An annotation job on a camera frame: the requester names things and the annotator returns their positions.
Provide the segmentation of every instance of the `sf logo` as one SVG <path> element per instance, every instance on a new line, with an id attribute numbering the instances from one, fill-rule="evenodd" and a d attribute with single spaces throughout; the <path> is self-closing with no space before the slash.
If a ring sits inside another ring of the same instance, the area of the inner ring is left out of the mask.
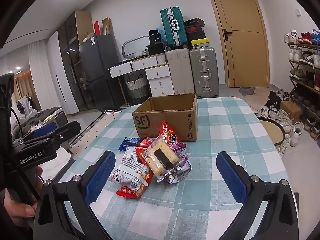
<path id="1" fill-rule="evenodd" d="M 150 120 L 147 115 L 135 116 L 134 119 L 139 129 L 148 129 L 150 127 Z"/>

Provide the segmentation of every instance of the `screw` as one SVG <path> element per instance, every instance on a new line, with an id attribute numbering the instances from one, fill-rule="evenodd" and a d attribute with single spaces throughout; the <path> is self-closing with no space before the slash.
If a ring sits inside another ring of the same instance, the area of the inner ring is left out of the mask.
<path id="1" fill-rule="evenodd" d="M 281 180 L 282 185 L 287 186 L 289 182 L 286 179 Z"/>
<path id="2" fill-rule="evenodd" d="M 260 180 L 260 178 L 257 176 L 257 175 L 252 175 L 251 176 L 251 179 L 254 181 L 254 182 L 258 182 Z"/>
<path id="3" fill-rule="evenodd" d="M 74 182 L 77 182 L 77 181 L 79 181 L 81 179 L 81 176 L 80 175 L 75 175 L 75 176 L 73 176 L 73 178 L 72 178 L 72 180 L 74 181 Z"/>
<path id="4" fill-rule="evenodd" d="M 45 186 L 49 186 L 51 184 L 51 180 L 50 179 L 47 179 L 45 182 L 44 182 L 44 185 Z"/>

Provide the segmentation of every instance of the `sf express box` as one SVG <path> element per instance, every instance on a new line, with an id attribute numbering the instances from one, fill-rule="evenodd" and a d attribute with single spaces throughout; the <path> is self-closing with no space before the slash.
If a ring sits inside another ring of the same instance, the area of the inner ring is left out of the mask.
<path id="1" fill-rule="evenodd" d="M 157 137 L 166 120 L 182 141 L 196 141 L 198 106 L 196 94 L 150 97 L 132 113 L 140 137 Z"/>

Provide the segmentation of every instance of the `blue snack package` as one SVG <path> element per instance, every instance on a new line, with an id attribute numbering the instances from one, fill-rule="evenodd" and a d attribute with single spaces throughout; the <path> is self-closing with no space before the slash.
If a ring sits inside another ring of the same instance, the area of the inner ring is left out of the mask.
<path id="1" fill-rule="evenodd" d="M 127 136 L 124 138 L 123 142 L 120 144 L 119 151 L 125 151 L 127 147 L 134 147 L 141 138 L 139 137 L 133 137 L 128 138 Z"/>

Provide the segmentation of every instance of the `brown curtain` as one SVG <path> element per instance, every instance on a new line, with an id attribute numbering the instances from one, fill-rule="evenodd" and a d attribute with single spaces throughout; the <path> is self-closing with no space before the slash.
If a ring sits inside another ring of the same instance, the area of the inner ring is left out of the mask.
<path id="1" fill-rule="evenodd" d="M 24 96 L 29 96 L 32 98 L 33 103 L 37 110 L 41 110 L 35 87 L 33 86 L 33 81 L 31 77 L 31 72 L 27 71 L 22 75 L 14 79 L 14 96 L 17 100 L 23 98 Z"/>

